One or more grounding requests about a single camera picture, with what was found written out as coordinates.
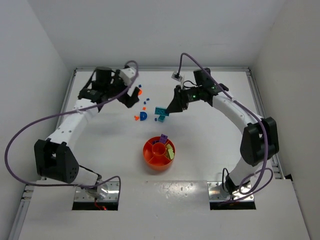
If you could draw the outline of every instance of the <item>blue block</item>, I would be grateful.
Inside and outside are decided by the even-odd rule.
[[[158,117],[158,121],[163,123],[165,121],[165,118],[166,118],[165,116],[161,115],[161,116]]]
[[[161,116],[169,116],[169,113],[166,113],[166,109],[162,107],[155,107],[154,114]]]
[[[147,115],[146,112],[144,112],[144,111],[141,111],[141,112],[140,112],[140,121],[146,120],[147,117],[148,117],[148,115]]]

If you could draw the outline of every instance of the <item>green block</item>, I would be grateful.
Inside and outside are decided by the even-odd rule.
[[[175,157],[174,150],[173,149],[168,149],[168,153],[169,153],[170,159],[171,160],[174,159],[174,157]]]
[[[167,150],[167,151],[165,151],[165,157],[166,157],[167,159],[170,159],[170,156],[169,156],[169,152],[168,152],[168,150]]]
[[[173,147],[170,144],[167,144],[166,149],[173,149]]]

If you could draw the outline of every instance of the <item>small blue cube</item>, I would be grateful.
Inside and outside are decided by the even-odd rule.
[[[163,123],[165,121],[165,118],[166,118],[165,116],[161,115],[161,116],[158,117],[158,121]]]

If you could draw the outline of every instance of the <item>white wall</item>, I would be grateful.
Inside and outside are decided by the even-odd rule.
[[[24,125],[60,111],[71,72],[27,0],[0,1],[0,31],[0,240],[5,240],[24,188],[7,172],[6,145]],[[19,176],[37,178],[33,145],[56,121],[36,125],[17,139],[9,161]]]
[[[253,68],[312,239],[320,228],[320,1],[288,0]]]
[[[69,66],[248,66],[285,0],[28,0]]]

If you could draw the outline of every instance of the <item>wire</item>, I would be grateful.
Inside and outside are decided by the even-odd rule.
[[[225,192],[228,192],[228,191],[226,191],[226,189],[225,189],[225,171],[226,171],[226,173],[227,173],[227,176],[229,175],[228,169],[223,168],[223,170],[222,170],[222,189],[223,189]]]
[[[191,59],[203,72],[204,74],[209,78],[211,79],[215,84],[216,86],[229,98],[229,99],[233,99],[233,97],[228,94],[219,84],[218,82],[201,66],[201,64],[196,60],[194,59],[191,55],[189,55],[188,53],[181,53],[180,55],[180,63],[179,63],[179,68],[178,68],[178,71],[177,71],[177,74],[180,74],[180,71],[181,71],[181,67],[182,67],[182,59],[183,59],[183,56],[187,56],[189,59]],[[250,174],[249,176],[245,177],[242,182],[240,183],[239,185],[239,192],[241,194],[250,194],[250,193],[253,193],[258,185],[260,184],[261,182],[261,179],[262,177],[264,176],[264,173],[265,173],[265,170],[267,169],[267,161],[268,161],[268,137],[267,137],[267,131],[266,131],[266,128],[265,126],[263,125],[263,123],[261,122],[261,120],[251,111],[249,110],[247,107],[245,107],[244,105],[242,105],[240,102],[238,102],[237,100],[234,100],[233,101],[235,104],[237,104],[240,108],[242,108],[243,110],[245,110],[247,113],[249,113],[250,115],[252,115],[252,117],[259,123],[261,129],[262,129],[262,135],[263,135],[263,141],[264,141],[264,156],[263,156],[263,164],[262,164],[262,167],[261,167],[261,170],[260,171],[257,171],[256,174],[258,172],[260,172],[259,174],[259,177],[256,181],[256,183],[254,184],[254,186],[249,190],[249,192],[246,192],[246,193],[243,193],[241,191],[241,187],[243,186],[243,184],[246,182],[246,180],[248,178],[251,178],[252,176],[254,176],[254,174]]]
[[[198,86],[197,84],[193,83],[192,81],[187,80],[187,81],[184,81],[184,82],[183,82],[183,87],[185,87],[186,89],[190,89],[191,87],[190,87],[190,86],[186,86],[185,83],[191,83],[191,84],[194,85],[194,86]]]
[[[107,104],[107,103],[110,103],[112,102],[113,100],[121,97],[122,95],[124,95],[130,88],[131,86],[134,84],[134,82],[136,81],[137,77],[139,76],[139,66],[138,66],[138,63],[134,60],[130,60],[128,62],[125,63],[125,65],[128,65],[130,63],[134,63],[135,64],[135,75],[132,77],[132,81],[131,83],[122,91],[120,92],[118,95],[110,98],[109,100],[107,101],[104,101],[102,103],[99,103],[99,104],[96,104],[96,105],[93,105],[93,106],[88,106],[88,107],[84,107],[84,108],[80,108],[78,111],[86,111],[86,110],[89,110],[89,109],[93,109],[93,108],[98,108],[98,107],[102,107],[103,105]],[[23,180],[22,178],[18,177],[13,171],[12,169],[10,168],[9,166],[9,161],[8,161],[8,155],[9,155],[9,149],[12,145],[12,143],[14,142],[14,140],[24,131],[26,130],[27,128],[37,124],[37,123],[40,123],[42,121],[45,121],[45,120],[48,120],[48,119],[52,119],[52,118],[56,118],[56,117],[59,117],[59,116],[64,116],[64,115],[69,115],[69,114],[75,114],[78,112],[77,110],[73,110],[73,111],[66,111],[66,112],[62,112],[62,113],[57,113],[57,114],[54,114],[54,115],[50,115],[50,116],[46,116],[46,117],[43,117],[43,118],[40,118],[38,120],[35,120],[29,124],[27,124],[26,126],[24,126],[23,128],[21,128],[12,138],[11,140],[9,141],[9,143],[7,144],[6,148],[5,148],[5,152],[4,152],[4,163],[5,163],[5,167],[6,169],[8,170],[8,172],[11,174],[12,177],[14,177],[16,180],[18,180],[19,182],[23,183],[23,184],[27,184],[27,185],[30,185],[30,186],[35,186],[35,187],[58,187],[58,186],[78,186],[78,185],[75,185],[75,184],[37,184],[37,183],[33,183],[33,182],[29,182],[29,181],[26,181],[26,180]],[[112,179],[115,179],[115,178],[118,178],[119,179],[119,196],[118,196],[118,203],[119,203],[119,197],[120,197],[120,188],[121,188],[121,180],[120,180],[120,177],[119,176],[113,176],[105,181],[102,181],[102,182],[99,182],[95,185],[79,185],[79,187],[82,187],[82,188],[95,188],[95,187],[98,187],[102,184],[105,184],[106,182],[109,182],[110,180]]]
[[[94,205],[95,205],[99,210],[102,210],[102,209],[100,208],[100,206],[97,204],[97,199],[96,199],[96,198],[94,199]]]

